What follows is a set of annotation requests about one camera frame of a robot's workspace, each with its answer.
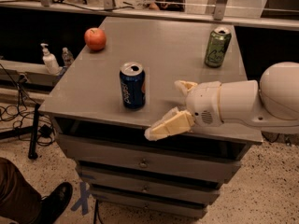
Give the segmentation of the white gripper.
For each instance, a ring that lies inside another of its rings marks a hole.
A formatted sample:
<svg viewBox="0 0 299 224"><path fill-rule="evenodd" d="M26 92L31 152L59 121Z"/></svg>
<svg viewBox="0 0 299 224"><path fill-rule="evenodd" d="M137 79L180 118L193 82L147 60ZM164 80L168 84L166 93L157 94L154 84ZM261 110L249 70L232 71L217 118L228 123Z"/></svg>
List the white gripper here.
<svg viewBox="0 0 299 224"><path fill-rule="evenodd" d="M222 125L219 111L219 81L200 83L177 80L176 89L186 97L187 110L177 107L169 110L160 120L152 124L144 133L150 141L188 132L196 123L202 127Z"/></svg>

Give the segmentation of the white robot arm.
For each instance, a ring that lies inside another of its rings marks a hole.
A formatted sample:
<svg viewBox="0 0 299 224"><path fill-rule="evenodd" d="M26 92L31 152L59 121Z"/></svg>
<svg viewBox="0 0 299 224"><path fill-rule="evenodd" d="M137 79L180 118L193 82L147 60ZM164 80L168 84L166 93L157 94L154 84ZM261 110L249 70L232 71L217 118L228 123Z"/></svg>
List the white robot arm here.
<svg viewBox="0 0 299 224"><path fill-rule="evenodd" d="M230 83L178 80L184 110L173 108L145 131L150 141L186 133L195 126L239 123L269 133L299 132L299 63L276 63L261 78Z"/></svg>

